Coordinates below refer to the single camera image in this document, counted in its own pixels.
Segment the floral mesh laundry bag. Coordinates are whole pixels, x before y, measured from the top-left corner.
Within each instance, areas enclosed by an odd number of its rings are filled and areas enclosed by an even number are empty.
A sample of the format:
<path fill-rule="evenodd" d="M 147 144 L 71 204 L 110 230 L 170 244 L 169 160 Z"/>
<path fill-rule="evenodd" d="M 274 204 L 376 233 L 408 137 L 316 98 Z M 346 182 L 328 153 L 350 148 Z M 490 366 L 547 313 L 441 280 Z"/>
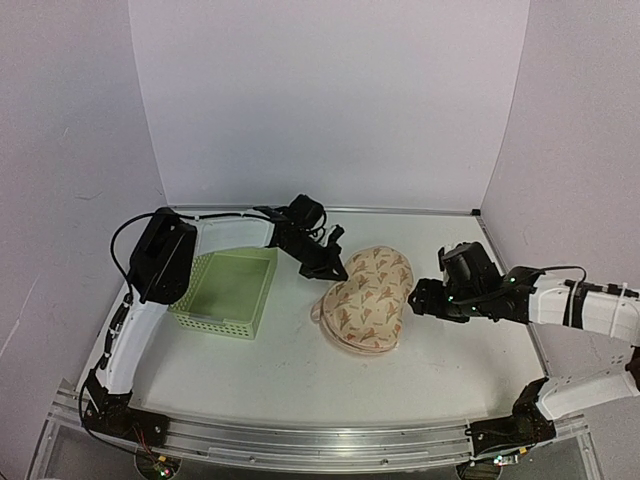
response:
<path fill-rule="evenodd" d="M 391 247 L 375 246 L 354 253 L 345 269 L 348 279 L 316 302 L 311 320 L 343 349 L 368 355 L 395 349 L 414 285 L 409 260 Z"/>

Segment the green perforated plastic basket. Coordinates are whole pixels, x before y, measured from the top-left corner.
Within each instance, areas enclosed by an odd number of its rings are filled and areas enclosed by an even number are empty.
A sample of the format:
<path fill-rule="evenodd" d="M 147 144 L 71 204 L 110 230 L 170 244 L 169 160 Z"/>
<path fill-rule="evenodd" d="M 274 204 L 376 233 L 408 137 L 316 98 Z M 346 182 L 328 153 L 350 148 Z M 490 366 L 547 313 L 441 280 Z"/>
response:
<path fill-rule="evenodd" d="M 271 248 L 239 248 L 199 255 L 189 287 L 168 311 L 184 328 L 253 340 L 277 268 Z"/>

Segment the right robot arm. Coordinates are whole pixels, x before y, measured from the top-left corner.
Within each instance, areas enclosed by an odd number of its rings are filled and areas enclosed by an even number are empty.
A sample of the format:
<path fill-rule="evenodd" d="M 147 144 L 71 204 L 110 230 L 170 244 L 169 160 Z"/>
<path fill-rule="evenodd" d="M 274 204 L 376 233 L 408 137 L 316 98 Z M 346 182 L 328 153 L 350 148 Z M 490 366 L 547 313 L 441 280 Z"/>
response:
<path fill-rule="evenodd" d="M 639 395 L 639 292 L 627 284 L 566 279 L 558 266 L 447 267 L 441 280 L 421 279 L 409 296 L 417 315 L 466 323 L 503 320 L 539 334 L 551 364 L 525 387 L 503 425 L 524 443 L 543 425 Z"/>

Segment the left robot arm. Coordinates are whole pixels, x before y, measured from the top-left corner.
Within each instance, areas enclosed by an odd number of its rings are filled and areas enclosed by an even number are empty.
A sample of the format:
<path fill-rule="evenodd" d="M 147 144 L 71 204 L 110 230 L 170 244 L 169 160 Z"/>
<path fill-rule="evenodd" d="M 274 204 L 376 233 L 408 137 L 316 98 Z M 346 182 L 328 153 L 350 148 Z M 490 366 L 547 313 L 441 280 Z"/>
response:
<path fill-rule="evenodd" d="M 327 226 L 324 207 L 305 195 L 288 206 L 204 215 L 162 207 L 125 224 L 137 220 L 146 226 L 128 265 L 118 268 L 126 292 L 110 321 L 103 352 L 83 383 L 96 407 L 96 421 L 114 437 L 134 428 L 134 415 L 124 406 L 132 396 L 139 361 L 168 306 L 186 294 L 196 257 L 240 248 L 277 248 L 299 262 L 299 273 L 307 279 L 348 277 L 340 258 L 343 228 Z"/>

